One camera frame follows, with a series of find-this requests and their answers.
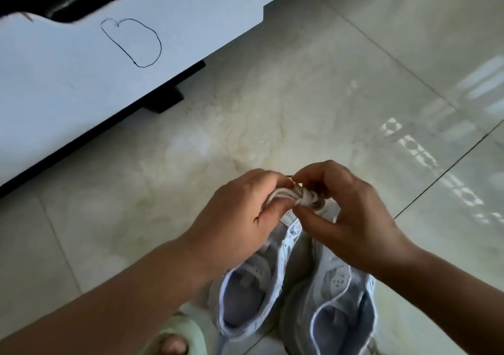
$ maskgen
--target shoelace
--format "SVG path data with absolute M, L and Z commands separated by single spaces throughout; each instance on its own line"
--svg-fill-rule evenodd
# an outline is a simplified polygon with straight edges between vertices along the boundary
M 314 211 L 321 210 L 326 204 L 323 197 L 299 184 L 296 184 L 292 189 L 286 187 L 275 189 L 268 196 L 265 205 L 268 205 L 274 198 L 289 198 L 294 200 L 294 205 L 306 206 L 312 208 Z

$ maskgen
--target person's left hand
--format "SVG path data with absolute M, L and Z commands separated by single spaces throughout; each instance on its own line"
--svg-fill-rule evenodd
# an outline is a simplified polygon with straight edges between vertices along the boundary
M 180 240 L 198 262 L 216 277 L 235 268 L 264 244 L 280 218 L 294 206 L 290 199 L 274 199 L 262 209 L 277 187 L 292 188 L 285 175 L 253 169 L 221 186 Z

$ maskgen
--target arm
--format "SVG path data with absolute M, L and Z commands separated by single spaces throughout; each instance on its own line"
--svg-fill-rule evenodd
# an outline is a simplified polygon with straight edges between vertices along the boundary
M 376 190 L 334 161 L 305 167 L 292 178 L 341 207 L 330 223 L 303 207 L 303 228 L 337 256 L 374 275 L 427 314 L 470 354 L 504 348 L 504 293 L 413 244 Z
M 136 355 L 199 289 L 261 247 L 292 200 L 263 202 L 287 177 L 255 169 L 230 181 L 180 238 L 0 341 L 0 353 Z

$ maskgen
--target floor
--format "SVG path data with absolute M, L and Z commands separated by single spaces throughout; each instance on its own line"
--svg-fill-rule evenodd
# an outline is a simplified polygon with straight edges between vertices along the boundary
M 180 85 L 185 101 L 137 112 L 0 200 L 0 337 L 177 237 L 224 182 L 326 159 L 375 185 L 414 242 L 504 289 L 503 13 L 504 0 L 269 4 Z M 211 348 L 204 300 L 182 310 Z M 462 353 L 382 284 L 376 303 L 381 354 Z M 284 354 L 274 326 L 230 353 Z

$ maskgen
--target white furniture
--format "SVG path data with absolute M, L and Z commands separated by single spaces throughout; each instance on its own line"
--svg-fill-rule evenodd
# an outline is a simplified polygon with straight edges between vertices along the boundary
M 270 1 L 116 0 L 71 24 L 0 19 L 0 185 L 254 27 Z

